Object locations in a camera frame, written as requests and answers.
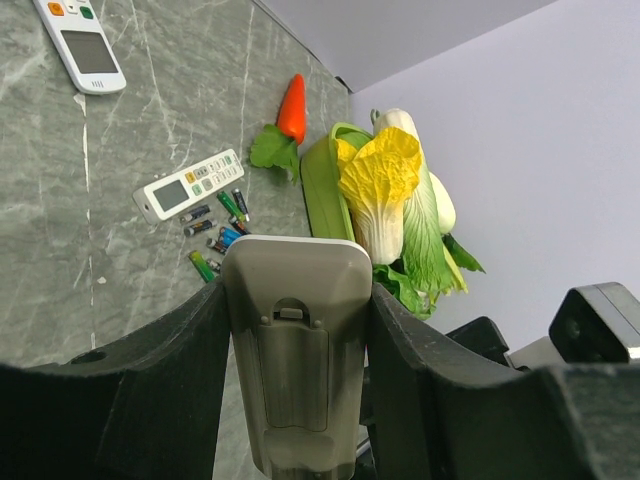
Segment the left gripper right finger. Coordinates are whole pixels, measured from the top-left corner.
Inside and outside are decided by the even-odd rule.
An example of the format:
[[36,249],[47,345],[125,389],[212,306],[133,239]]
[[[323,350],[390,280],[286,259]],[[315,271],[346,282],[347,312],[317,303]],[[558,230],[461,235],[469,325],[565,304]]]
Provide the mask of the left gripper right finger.
[[375,286],[363,414],[380,479],[635,479],[639,363],[466,370]]

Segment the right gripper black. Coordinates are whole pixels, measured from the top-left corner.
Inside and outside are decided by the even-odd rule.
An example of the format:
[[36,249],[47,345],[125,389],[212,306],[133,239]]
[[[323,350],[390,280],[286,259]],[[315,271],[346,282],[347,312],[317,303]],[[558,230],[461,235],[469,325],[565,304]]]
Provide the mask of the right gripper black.
[[450,331],[448,360],[466,370],[521,370],[508,356],[509,346],[496,323],[481,316]]

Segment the white remote with blue button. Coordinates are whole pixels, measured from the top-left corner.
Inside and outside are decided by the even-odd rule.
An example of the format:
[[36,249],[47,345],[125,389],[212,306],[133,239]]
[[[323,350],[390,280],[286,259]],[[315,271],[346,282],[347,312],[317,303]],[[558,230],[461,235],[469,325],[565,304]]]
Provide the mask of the white remote with blue button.
[[270,479],[350,479],[372,290],[347,240],[247,235],[221,277],[255,466]]

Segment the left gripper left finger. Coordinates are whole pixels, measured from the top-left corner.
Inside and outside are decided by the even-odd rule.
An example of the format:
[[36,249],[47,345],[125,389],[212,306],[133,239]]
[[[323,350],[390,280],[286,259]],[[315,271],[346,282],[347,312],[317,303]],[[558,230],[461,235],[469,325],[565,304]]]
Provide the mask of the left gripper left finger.
[[65,364],[1,368],[5,479],[209,479],[230,340],[220,281]]

